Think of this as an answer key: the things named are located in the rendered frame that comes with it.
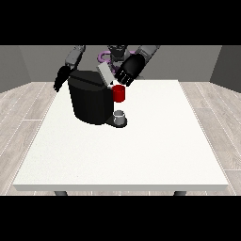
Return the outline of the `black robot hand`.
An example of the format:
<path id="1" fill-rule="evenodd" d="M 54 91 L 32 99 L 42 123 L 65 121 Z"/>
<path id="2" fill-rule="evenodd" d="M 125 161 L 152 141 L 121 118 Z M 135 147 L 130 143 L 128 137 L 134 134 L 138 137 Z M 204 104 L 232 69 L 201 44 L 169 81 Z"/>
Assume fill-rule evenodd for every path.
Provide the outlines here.
<path id="1" fill-rule="evenodd" d="M 62 66 L 58 72 L 57 77 L 54 83 L 54 90 L 59 92 L 60 88 L 62 87 L 63 83 L 70 77 L 71 68 L 69 66 Z"/>
<path id="2" fill-rule="evenodd" d="M 140 54 L 130 55 L 115 73 L 119 83 L 129 87 L 145 67 L 145 58 Z"/>

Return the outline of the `pale grey machine lid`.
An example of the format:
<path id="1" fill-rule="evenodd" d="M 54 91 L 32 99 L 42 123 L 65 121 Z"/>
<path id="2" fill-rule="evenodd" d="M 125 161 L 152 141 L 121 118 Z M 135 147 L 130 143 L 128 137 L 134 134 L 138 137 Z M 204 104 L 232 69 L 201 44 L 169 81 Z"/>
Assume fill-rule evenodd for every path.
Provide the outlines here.
<path id="1" fill-rule="evenodd" d="M 106 62 L 103 62 L 97 66 L 97 71 L 101 75 L 104 84 L 109 86 L 115 80 L 113 73 L 110 71 L 109 66 Z"/>

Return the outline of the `red pod holder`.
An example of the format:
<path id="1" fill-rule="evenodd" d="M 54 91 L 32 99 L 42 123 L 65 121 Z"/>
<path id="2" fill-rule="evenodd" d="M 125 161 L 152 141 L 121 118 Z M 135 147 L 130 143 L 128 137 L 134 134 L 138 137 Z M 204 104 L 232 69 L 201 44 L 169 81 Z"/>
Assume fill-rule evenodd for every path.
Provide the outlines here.
<path id="1" fill-rule="evenodd" d="M 113 91 L 113 101 L 116 103 L 121 103 L 125 100 L 125 86 L 115 85 L 112 88 Z"/>

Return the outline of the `black coffee machine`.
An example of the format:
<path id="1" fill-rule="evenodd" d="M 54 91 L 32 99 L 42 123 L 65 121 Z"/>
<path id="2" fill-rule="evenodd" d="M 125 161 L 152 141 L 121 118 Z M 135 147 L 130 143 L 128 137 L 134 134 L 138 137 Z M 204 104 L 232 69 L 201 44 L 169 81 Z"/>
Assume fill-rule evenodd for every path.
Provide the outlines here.
<path id="1" fill-rule="evenodd" d="M 114 117 L 113 90 L 108 88 L 98 72 L 75 70 L 68 79 L 72 108 L 76 118 L 94 125 L 109 124 L 116 128 L 127 125 Z"/>

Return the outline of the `small grey cup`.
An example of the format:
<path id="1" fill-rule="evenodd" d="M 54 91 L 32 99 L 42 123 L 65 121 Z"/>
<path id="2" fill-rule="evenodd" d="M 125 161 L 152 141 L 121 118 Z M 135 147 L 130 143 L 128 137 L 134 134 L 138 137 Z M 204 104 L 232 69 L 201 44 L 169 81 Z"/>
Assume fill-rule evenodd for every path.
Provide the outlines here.
<path id="1" fill-rule="evenodd" d="M 116 110 L 113 113 L 113 116 L 114 116 L 114 122 L 117 125 L 124 124 L 124 122 L 125 122 L 125 114 L 124 114 L 124 112 L 122 110 Z"/>

